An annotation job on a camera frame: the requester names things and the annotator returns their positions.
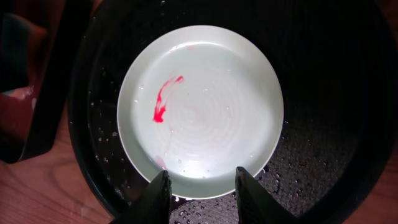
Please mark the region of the light blue plate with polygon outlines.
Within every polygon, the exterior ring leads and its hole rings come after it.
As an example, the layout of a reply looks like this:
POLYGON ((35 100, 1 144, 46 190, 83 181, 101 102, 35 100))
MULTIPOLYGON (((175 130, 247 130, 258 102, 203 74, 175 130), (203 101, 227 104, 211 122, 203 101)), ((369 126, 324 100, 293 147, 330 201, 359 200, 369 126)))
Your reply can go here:
POLYGON ((216 26, 183 27, 150 43, 129 67, 117 104, 131 164, 147 181, 166 170, 180 198, 231 193, 237 167, 257 175, 283 121, 270 61, 245 37, 216 26))

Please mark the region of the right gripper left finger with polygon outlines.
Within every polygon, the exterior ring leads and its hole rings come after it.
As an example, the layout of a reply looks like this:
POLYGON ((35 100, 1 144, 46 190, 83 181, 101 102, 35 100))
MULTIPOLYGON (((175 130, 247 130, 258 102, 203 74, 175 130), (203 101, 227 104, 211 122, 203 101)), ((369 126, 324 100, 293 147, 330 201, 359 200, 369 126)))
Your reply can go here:
POLYGON ((109 224, 169 224, 172 182, 161 171, 129 208, 109 224))

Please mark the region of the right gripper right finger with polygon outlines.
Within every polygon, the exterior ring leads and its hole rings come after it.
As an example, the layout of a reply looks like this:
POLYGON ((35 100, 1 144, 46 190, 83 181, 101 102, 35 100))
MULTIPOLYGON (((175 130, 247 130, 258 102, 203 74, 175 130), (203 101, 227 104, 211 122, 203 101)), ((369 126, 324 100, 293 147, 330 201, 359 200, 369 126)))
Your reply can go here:
POLYGON ((298 223, 243 167, 236 168, 235 188, 240 224, 298 223))

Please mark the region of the rectangular black brown tray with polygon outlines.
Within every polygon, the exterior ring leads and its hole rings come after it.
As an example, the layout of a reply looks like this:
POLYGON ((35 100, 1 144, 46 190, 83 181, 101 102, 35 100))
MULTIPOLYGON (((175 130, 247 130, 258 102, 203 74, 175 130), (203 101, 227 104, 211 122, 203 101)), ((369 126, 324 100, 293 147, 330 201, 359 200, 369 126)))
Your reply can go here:
POLYGON ((1 1, 1 161, 53 146, 92 1, 1 1))

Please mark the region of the round black tray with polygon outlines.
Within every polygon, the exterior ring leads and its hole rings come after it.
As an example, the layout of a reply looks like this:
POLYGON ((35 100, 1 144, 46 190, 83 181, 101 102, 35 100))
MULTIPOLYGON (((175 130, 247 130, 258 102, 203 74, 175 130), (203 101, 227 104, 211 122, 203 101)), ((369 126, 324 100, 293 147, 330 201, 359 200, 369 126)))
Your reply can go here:
POLYGON ((276 152, 259 176, 299 223, 341 223, 377 182, 397 142, 397 47, 376 1, 104 1, 80 46, 69 132, 90 189, 117 216, 146 181, 116 124, 123 78, 173 29, 231 29, 270 60, 284 97, 276 152))

